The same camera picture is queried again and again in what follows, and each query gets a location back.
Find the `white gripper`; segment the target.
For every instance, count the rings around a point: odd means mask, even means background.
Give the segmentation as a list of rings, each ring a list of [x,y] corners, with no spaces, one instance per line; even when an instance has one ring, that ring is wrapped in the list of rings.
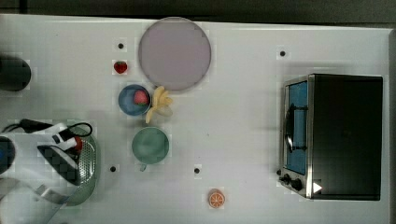
[[[34,136],[38,137],[40,146],[56,146],[60,149],[69,149],[78,144],[75,136],[64,123],[58,123],[47,129],[34,132]]]

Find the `black cylinder robot base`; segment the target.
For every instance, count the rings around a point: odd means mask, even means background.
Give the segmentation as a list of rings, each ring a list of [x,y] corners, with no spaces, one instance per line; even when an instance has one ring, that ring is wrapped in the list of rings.
[[[0,90],[21,91],[31,81],[32,71],[29,64],[17,57],[2,56],[0,59]]]

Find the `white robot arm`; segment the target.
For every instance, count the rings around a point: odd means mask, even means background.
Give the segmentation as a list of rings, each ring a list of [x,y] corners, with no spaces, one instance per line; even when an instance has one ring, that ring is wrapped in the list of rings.
[[[1,224],[47,224],[80,186],[75,136],[63,123],[1,134]]]

